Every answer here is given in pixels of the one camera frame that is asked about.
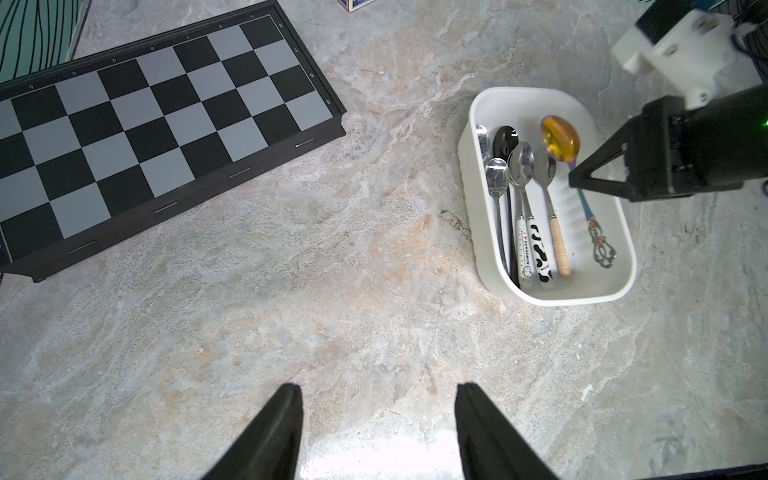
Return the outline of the spoon wooden handle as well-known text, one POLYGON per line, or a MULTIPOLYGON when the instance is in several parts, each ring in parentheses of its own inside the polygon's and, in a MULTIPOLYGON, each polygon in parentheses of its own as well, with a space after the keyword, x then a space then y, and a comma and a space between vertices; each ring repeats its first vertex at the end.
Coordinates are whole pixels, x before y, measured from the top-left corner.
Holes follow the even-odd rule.
POLYGON ((542 189, 545 201, 547 218, 549 220, 552 236, 555 259, 560 276, 569 279, 571 276, 571 267, 568 259, 565 241, 562 235, 559 219, 556 215, 551 195, 548 191, 556 174, 557 161, 549 155, 549 152, 541 147, 534 154, 534 180, 542 189))

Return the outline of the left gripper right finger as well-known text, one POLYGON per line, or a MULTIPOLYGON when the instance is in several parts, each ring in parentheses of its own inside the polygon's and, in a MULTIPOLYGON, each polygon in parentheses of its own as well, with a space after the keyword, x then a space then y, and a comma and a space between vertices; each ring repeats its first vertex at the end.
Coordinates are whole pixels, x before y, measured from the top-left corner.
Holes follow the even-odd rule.
POLYGON ((478 384, 457 386, 454 411, 466 479, 556 477, 478 384))

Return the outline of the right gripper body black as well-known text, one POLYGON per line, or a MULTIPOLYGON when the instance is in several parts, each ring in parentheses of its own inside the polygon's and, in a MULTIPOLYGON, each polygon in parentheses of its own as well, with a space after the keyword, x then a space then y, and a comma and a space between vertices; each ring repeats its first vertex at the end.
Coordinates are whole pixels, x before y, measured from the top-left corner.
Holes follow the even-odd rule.
POLYGON ((738 190, 767 177, 767 86, 687 110, 682 98, 646 104, 626 122, 624 197, 649 201, 738 190))

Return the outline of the steel spoon plain handle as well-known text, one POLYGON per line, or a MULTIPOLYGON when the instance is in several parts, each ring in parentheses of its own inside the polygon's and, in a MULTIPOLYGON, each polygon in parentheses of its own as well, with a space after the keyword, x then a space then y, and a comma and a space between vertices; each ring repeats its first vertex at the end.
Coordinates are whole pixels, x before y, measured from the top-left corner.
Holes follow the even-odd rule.
POLYGON ((496 203, 495 212, 498 247, 503 269, 505 273, 508 274, 509 265, 503 239, 501 211, 501 199, 509 186, 509 167, 507 162, 498 157, 491 158, 485 165, 485 178, 488 187, 488 193, 496 203))

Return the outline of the iridescent gold ornate spoon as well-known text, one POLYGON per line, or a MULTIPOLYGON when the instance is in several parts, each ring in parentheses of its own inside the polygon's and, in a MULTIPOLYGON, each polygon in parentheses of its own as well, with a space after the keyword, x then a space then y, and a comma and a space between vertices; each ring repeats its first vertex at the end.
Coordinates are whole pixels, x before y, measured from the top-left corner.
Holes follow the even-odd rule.
MULTIPOLYGON (((570 170, 576 167, 581 143, 575 128, 564 118, 549 115, 542 119, 540 131, 551 158, 564 162, 570 170)), ((594 216, 583 192, 577 189, 593 243, 593 258, 602 268, 611 268, 616 259, 615 249, 607 242, 602 228, 594 216)))

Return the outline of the spoon cow pattern handle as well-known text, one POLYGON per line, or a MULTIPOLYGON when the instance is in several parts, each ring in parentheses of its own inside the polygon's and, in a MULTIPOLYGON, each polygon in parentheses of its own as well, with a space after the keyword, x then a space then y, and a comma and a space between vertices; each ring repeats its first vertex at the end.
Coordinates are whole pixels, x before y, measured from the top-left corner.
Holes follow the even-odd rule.
MULTIPOLYGON (((526 183, 529 183, 533 177, 534 155, 528 152, 521 156, 521 166, 525 175, 526 183)), ((529 232, 531 248, 533 250, 534 262, 540 283, 544 288, 550 288, 553 284, 553 275, 550 267, 549 258, 544 247, 539 225, 534 218, 526 187, 523 187, 523 208, 525 210, 526 225, 529 232)))

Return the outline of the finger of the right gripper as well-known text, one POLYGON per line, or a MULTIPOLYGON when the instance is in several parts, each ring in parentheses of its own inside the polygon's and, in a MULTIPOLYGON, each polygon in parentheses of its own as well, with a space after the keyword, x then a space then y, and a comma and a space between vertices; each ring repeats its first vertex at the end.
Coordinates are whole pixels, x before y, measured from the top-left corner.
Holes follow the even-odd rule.
POLYGON ((628 120, 591 156, 578 164, 569 174, 569 186, 614 197, 641 197, 642 190, 636 170, 638 158, 635 147, 639 138, 640 116, 628 120), (627 170, 624 181, 597 178, 594 173, 622 157, 627 170))

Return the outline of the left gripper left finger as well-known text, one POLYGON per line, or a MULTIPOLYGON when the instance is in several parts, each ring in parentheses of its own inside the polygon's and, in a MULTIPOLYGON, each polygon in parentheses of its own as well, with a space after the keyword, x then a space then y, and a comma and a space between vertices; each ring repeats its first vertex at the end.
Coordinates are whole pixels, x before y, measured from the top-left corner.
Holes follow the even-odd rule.
POLYGON ((284 383, 203 479, 294 479, 302 428, 301 388, 284 383))

